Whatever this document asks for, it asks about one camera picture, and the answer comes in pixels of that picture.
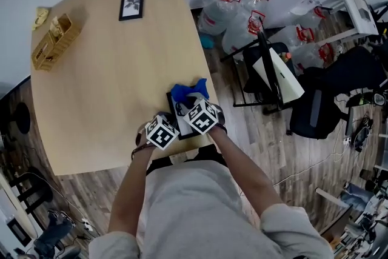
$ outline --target light wood tabletop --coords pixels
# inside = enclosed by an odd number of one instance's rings
[[[55,175],[130,163],[138,127],[169,111],[174,84],[207,78],[215,90],[186,0],[144,0],[143,18],[119,21],[121,0],[63,0],[32,33],[33,49],[55,16],[82,27],[50,72],[31,67],[33,102]],[[155,157],[210,144],[207,135],[175,140]]]

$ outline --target wire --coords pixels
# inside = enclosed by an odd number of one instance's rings
[[[62,255],[62,254],[65,252],[65,250],[66,250],[67,247],[73,246],[73,245],[74,245],[74,242],[75,242],[75,240],[76,240],[77,238],[79,238],[79,237],[75,237],[75,238],[73,239],[73,242],[72,242],[70,245],[65,246],[65,247],[58,253],[58,255],[55,256],[55,259],[57,259],[60,255]]]
[[[360,120],[361,122],[363,122],[365,118],[370,119],[370,118],[369,118],[369,111],[367,111],[361,119],[355,120],[355,121],[353,121],[353,123],[354,123],[354,122],[357,122],[357,121],[359,121],[359,120]],[[285,179],[283,179],[283,180],[279,181],[278,183],[274,184],[273,187],[276,187],[277,185],[283,183],[284,181],[288,180],[288,179],[291,178],[291,177],[295,177],[295,176],[298,176],[298,175],[300,175],[300,174],[302,174],[302,173],[304,173],[304,172],[307,172],[307,171],[310,170],[311,168],[313,168],[313,167],[315,167],[315,166],[321,164],[322,162],[325,162],[325,161],[326,161],[327,159],[329,159],[332,155],[334,155],[334,159],[333,159],[334,163],[337,163],[337,162],[341,161],[342,158],[343,158],[343,156],[344,156],[344,154],[345,154],[345,151],[346,151],[346,149],[347,149],[348,146],[346,146],[346,147],[344,148],[344,151],[343,151],[342,153],[335,153],[335,148],[336,148],[336,145],[337,145],[337,142],[338,142],[338,138],[340,137],[341,129],[342,129],[344,123],[346,123],[346,122],[343,121],[342,124],[341,124],[341,127],[339,128],[339,131],[338,131],[338,134],[337,134],[337,138],[336,138],[336,140],[335,140],[335,144],[334,144],[334,148],[333,148],[333,153],[331,153],[330,155],[328,155],[325,159],[323,159],[323,160],[321,160],[321,161],[319,161],[319,162],[317,162],[317,163],[315,163],[315,164],[309,166],[307,169],[304,169],[304,170],[302,170],[302,171],[299,172],[299,173],[289,175],[289,176],[286,177]],[[361,152],[359,152],[358,155],[355,157],[355,161],[356,161],[356,159],[358,158],[358,156],[361,154]],[[336,156],[336,155],[340,155],[341,157],[340,157],[338,160],[336,160],[336,159],[335,159],[335,156]],[[359,165],[358,165],[358,162],[355,162],[355,161],[353,162],[353,167],[352,167],[351,176],[353,176],[353,169],[354,169],[355,164],[356,164],[356,165],[358,166],[358,168],[360,169],[360,167],[359,167]]]
[[[28,255],[28,252],[31,250],[31,248],[32,248],[32,246],[25,251],[26,255]]]
[[[345,99],[341,99],[340,101],[337,99],[337,96],[335,97],[335,101],[338,102],[338,103],[341,103],[341,102],[345,102],[347,103],[347,101]]]
[[[341,158],[338,160],[338,161],[340,161],[340,160],[342,159],[342,157],[343,157],[343,155],[344,155],[346,149],[347,149],[347,146],[345,147],[345,149],[344,149],[344,151],[343,151],[342,153],[335,153],[335,148],[336,148],[336,145],[337,145],[337,142],[338,142],[338,138],[340,137],[341,129],[342,129],[344,123],[345,123],[345,121],[342,122],[341,127],[339,128],[339,131],[338,131],[338,134],[337,134],[337,139],[335,140],[335,144],[334,144],[334,148],[333,148],[333,153],[329,154],[325,159],[323,159],[323,160],[321,160],[321,161],[319,161],[319,162],[317,162],[317,163],[315,163],[315,164],[309,166],[307,169],[304,169],[304,170],[302,170],[302,171],[299,172],[299,173],[289,175],[289,176],[286,177],[285,179],[283,179],[283,180],[279,181],[278,183],[274,184],[273,187],[276,187],[277,185],[283,183],[284,181],[288,180],[288,179],[291,178],[291,177],[295,177],[295,176],[298,176],[298,175],[300,175],[300,174],[302,174],[302,173],[304,173],[304,172],[307,172],[307,171],[310,170],[311,168],[313,168],[313,167],[315,167],[315,166],[321,164],[322,162],[325,162],[325,161],[326,161],[327,159],[329,159],[332,155],[334,155],[334,156],[335,156],[335,155],[341,155]]]
[[[25,145],[25,144],[21,144],[21,143],[19,143],[18,141],[16,141],[16,143],[18,143],[20,146],[22,146],[22,147],[26,147],[26,148],[29,148],[29,149],[32,149],[32,150],[34,150],[35,151],[35,154],[36,154],[36,156],[38,157],[38,160],[39,160],[39,163],[40,163],[40,165],[41,165],[41,167],[43,167],[44,169],[45,169],[45,172],[46,172],[46,175],[49,177],[51,174],[48,172],[48,170],[47,170],[47,168],[45,167],[45,165],[43,165],[43,163],[42,163],[42,160],[40,159],[40,157],[39,157],[39,153],[38,153],[38,151],[36,151],[36,149],[34,148],[34,147],[30,147],[30,146],[27,146],[27,145]],[[27,160],[28,161],[28,166],[30,166],[29,164],[30,164],[30,160],[29,160],[29,158],[28,158],[28,155],[26,154],[26,153],[22,153],[22,163],[24,162],[24,160]],[[58,190],[57,189],[55,189],[46,179],[44,179],[44,178],[42,178],[42,177],[40,177],[39,175],[37,175],[37,174],[35,174],[35,173],[31,173],[31,172],[26,172],[26,173],[23,173],[22,175],[20,175],[19,177],[22,177],[23,175],[25,175],[25,174],[32,174],[32,175],[35,175],[36,177],[38,177],[38,178],[40,178],[40,179],[42,179],[43,181],[45,181],[56,193],[58,193],[66,202],[67,202],[67,209],[69,210],[69,212],[72,214],[72,211],[70,210],[70,205],[72,205],[81,215],[82,215],[82,218],[86,218],[85,217],[85,215],[79,210],[79,208],[78,207],[76,207],[73,203],[71,203],[62,193],[61,193],[61,191],[60,191],[60,187],[58,186],[58,184],[55,182],[55,180],[52,180],[53,181],[53,183],[55,184],[55,186],[58,188]],[[79,221],[76,217],[74,217],[74,215],[73,215],[73,218],[76,220],[76,221],[78,221],[78,222],[80,222],[80,223],[82,223],[82,224],[86,224],[84,221]],[[97,231],[97,229],[96,229],[96,227],[94,227],[94,226],[92,226],[90,223],[87,223],[89,226],[91,226],[92,228],[94,228],[94,230],[96,231],[96,233],[98,234],[98,236],[100,237],[101,235],[100,235],[100,233]]]
[[[67,204],[70,204],[71,206],[73,206],[80,214],[83,218],[86,218],[85,215],[79,210],[78,207],[76,207],[72,202],[70,202],[68,199],[66,199],[65,196],[63,196],[62,193],[60,193],[58,190],[56,190],[46,179],[40,177],[39,175],[35,174],[35,173],[31,173],[31,172],[26,172],[26,173],[23,173],[22,175],[20,175],[19,177],[22,177],[24,176],[25,174],[32,174],[32,175],[35,175],[36,177],[42,179],[43,181],[45,181],[56,193],[58,193],[66,202]]]

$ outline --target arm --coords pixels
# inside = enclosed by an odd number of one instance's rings
[[[144,201],[147,165],[154,149],[155,146],[148,147],[135,153],[113,202],[108,232],[121,231],[136,236]]]
[[[283,203],[267,175],[230,140],[224,130],[215,126],[209,134],[220,149],[232,177],[259,217],[268,207]]]
[[[285,258],[333,258],[328,242],[313,228],[304,209],[282,204],[266,174],[224,130],[215,126],[209,134],[219,147],[232,177],[259,215],[261,230],[280,246]]]

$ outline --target wicker basket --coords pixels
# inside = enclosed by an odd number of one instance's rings
[[[55,37],[49,30],[34,49],[31,59],[36,70],[49,72],[73,40],[77,38],[81,28],[72,23],[67,14],[63,14],[58,18],[57,31],[59,36]]]

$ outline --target picture frame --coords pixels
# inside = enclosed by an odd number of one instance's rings
[[[119,21],[141,19],[143,17],[144,0],[121,0]]]

